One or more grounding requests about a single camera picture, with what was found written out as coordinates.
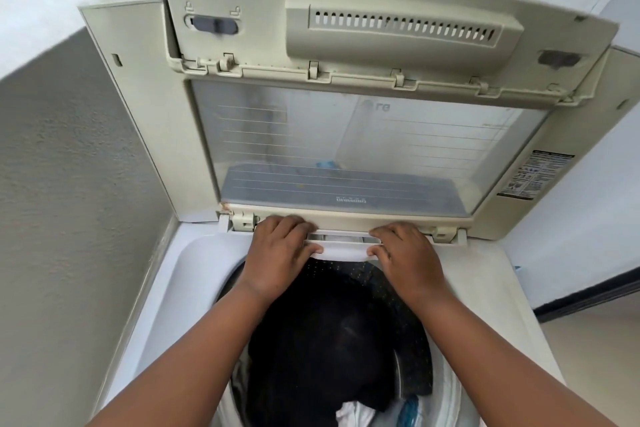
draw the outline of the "beige floor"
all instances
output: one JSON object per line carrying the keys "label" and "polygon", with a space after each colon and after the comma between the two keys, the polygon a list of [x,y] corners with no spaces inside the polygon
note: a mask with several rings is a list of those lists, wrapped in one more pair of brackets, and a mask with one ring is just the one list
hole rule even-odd
{"label": "beige floor", "polygon": [[542,329],[573,391],[620,427],[640,425],[640,293]]}

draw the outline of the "instruction sticker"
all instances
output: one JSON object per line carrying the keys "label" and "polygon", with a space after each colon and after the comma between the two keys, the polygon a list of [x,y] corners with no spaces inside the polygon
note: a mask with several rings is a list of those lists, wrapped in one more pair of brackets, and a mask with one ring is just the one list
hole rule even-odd
{"label": "instruction sticker", "polygon": [[534,150],[527,161],[520,166],[515,176],[509,180],[498,196],[515,197],[532,201],[545,185],[556,178],[574,155]]}

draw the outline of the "person's left hand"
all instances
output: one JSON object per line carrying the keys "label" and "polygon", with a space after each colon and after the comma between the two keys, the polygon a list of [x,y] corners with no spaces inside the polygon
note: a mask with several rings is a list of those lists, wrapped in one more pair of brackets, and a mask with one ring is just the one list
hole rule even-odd
{"label": "person's left hand", "polygon": [[260,221],[237,286],[251,288],[271,304],[287,290],[309,257],[323,252],[320,245],[304,243],[315,230],[316,225],[300,216],[274,215]]}

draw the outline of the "black baseboard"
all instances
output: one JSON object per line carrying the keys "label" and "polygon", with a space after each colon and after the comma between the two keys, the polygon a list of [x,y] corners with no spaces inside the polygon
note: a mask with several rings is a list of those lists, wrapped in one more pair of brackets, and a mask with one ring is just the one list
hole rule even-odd
{"label": "black baseboard", "polygon": [[640,291],[640,267],[534,309],[540,323]]}

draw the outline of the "vent grille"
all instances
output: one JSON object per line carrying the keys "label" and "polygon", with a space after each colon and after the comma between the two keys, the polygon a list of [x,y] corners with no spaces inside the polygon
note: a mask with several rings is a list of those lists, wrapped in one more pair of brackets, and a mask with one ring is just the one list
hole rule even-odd
{"label": "vent grille", "polygon": [[471,22],[319,9],[311,9],[309,16],[310,28],[329,30],[411,35],[484,46],[494,46],[500,36],[500,26]]}

